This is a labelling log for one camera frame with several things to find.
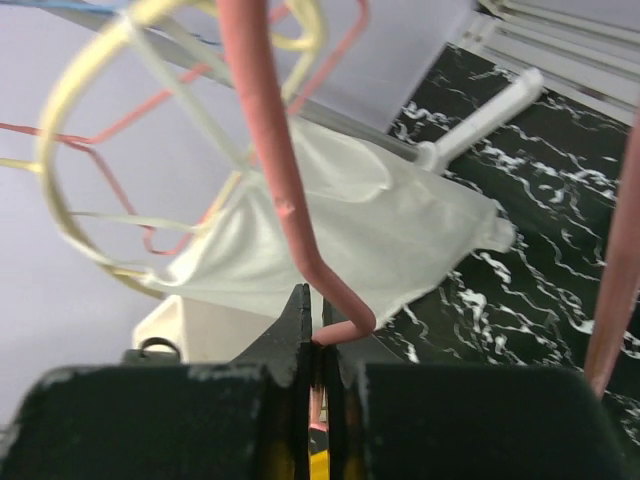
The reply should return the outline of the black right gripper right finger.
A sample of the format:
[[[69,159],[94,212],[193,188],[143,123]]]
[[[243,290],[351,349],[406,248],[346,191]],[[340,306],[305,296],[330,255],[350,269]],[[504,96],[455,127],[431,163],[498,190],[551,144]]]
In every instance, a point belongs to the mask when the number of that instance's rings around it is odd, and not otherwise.
[[[323,350],[333,479],[625,479],[579,374],[491,357],[497,332],[425,298],[376,335]]]

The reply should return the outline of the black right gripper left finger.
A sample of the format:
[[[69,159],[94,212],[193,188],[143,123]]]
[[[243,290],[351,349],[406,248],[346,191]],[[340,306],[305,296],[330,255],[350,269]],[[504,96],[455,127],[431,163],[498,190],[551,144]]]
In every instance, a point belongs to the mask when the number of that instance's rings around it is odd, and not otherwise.
[[[133,352],[47,372],[1,441],[5,479],[306,479],[309,287],[226,364]]]

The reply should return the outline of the white tank top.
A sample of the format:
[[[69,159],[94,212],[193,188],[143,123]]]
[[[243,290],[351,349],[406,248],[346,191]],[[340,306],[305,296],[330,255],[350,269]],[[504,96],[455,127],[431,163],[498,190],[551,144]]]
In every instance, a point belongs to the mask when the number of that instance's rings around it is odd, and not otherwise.
[[[507,251],[512,224],[484,195],[366,140],[300,117],[289,121],[318,249],[378,323],[435,289],[475,250]],[[302,281],[262,174],[144,285],[185,298],[277,316]]]

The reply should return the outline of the pink hanger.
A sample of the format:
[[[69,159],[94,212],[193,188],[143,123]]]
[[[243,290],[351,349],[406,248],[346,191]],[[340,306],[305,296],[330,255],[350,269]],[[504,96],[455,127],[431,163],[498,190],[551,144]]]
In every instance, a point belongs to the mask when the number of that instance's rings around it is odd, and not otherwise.
[[[322,66],[314,73],[312,78],[307,81],[302,92],[298,95],[294,100],[287,102],[286,112],[288,115],[296,115],[302,109],[302,107],[307,103],[307,99],[310,95],[314,93],[314,91],[324,82],[326,77],[331,73],[334,67],[340,62],[344,54],[350,49],[352,44],[359,38],[362,32],[366,29],[369,19],[370,19],[370,2],[369,1],[357,1],[359,6],[359,17],[355,24],[350,28],[350,30],[345,34],[340,43],[336,46],[336,48],[331,52],[329,57],[324,61]],[[145,102],[141,103],[137,108],[131,110],[127,115],[125,115],[121,120],[113,124],[111,127],[107,128],[100,134],[97,134],[93,137],[81,137],[74,136],[68,134],[62,134],[58,137],[64,144],[70,146],[73,149],[84,151],[87,153],[99,170],[106,176],[107,183],[110,185],[112,190],[114,191],[116,197],[120,201],[121,205],[125,208],[125,210],[130,214],[135,214],[135,210],[126,194],[122,190],[120,184],[112,175],[110,170],[107,168],[104,161],[99,157],[99,155],[91,148],[89,145],[99,144],[103,141],[106,141],[108,138],[114,136],[119,131],[124,128],[130,126],[139,120],[143,115],[149,113],[153,109],[157,108],[163,102],[167,101],[172,96],[172,93],[169,90],[161,90],[157,94],[152,97],[149,97]],[[143,226],[144,235],[143,235],[143,244],[145,249],[152,254],[156,255],[175,255],[181,252],[187,245],[188,241],[191,239],[191,234],[186,234],[182,237],[182,239],[176,244],[176,246],[171,250],[158,250],[153,246],[153,235],[156,232],[156,229],[149,226]]]
[[[303,277],[345,314],[345,321],[318,330],[326,346],[368,336],[371,309],[321,258],[296,164],[273,64],[267,7],[263,1],[220,1],[225,55],[275,211],[294,263]],[[584,364],[584,375],[602,396],[615,367],[639,291],[639,131],[629,134],[618,201]]]

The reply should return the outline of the light blue wire hanger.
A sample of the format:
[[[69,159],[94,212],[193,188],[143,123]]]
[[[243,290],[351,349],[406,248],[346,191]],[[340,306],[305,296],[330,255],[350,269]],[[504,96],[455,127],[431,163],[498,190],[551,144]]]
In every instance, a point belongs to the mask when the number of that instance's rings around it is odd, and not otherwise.
[[[129,4],[93,4],[86,1],[36,1],[36,7],[87,28],[99,28]]]

